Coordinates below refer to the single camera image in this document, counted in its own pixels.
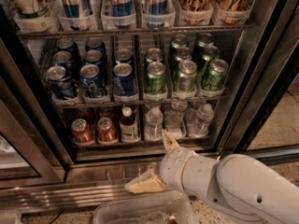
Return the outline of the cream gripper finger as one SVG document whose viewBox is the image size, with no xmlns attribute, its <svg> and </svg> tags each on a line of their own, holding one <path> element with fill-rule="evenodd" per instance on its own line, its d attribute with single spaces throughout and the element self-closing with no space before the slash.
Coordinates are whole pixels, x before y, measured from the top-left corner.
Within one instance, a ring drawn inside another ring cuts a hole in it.
<svg viewBox="0 0 299 224">
<path fill-rule="evenodd" d="M 152 169 L 149 169 L 139 177 L 132 179 L 124 187 L 127 191 L 133 194 L 160 192 L 165 190 L 164 182 Z"/>
<path fill-rule="evenodd" d="M 167 152 L 179 147 L 177 140 L 165 129 L 162 129 L 164 148 Z"/>
</svg>

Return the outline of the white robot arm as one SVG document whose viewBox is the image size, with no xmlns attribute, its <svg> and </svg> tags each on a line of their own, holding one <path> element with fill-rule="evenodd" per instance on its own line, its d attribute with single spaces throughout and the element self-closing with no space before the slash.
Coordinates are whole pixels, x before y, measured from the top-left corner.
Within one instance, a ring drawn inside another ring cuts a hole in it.
<svg viewBox="0 0 299 224">
<path fill-rule="evenodd" d="M 273 169 L 241 154 L 220 161 L 201 156 L 166 130 L 162 138 L 160 169 L 127 183 L 128 191 L 190 194 L 238 224 L 299 224 L 299 188 Z"/>
</svg>

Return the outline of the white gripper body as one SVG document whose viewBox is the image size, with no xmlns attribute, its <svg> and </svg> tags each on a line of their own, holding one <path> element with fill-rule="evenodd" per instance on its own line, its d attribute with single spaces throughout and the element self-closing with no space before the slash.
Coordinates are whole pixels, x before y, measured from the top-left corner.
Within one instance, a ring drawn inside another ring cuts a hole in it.
<svg viewBox="0 0 299 224">
<path fill-rule="evenodd" d="M 199 155 L 185 147 L 176 147 L 169 151 L 160 163 L 160 176 L 163 182 L 172 190 L 194 192 L 195 182 L 187 173 L 195 174 L 187 165 L 192 158 Z"/>
</svg>

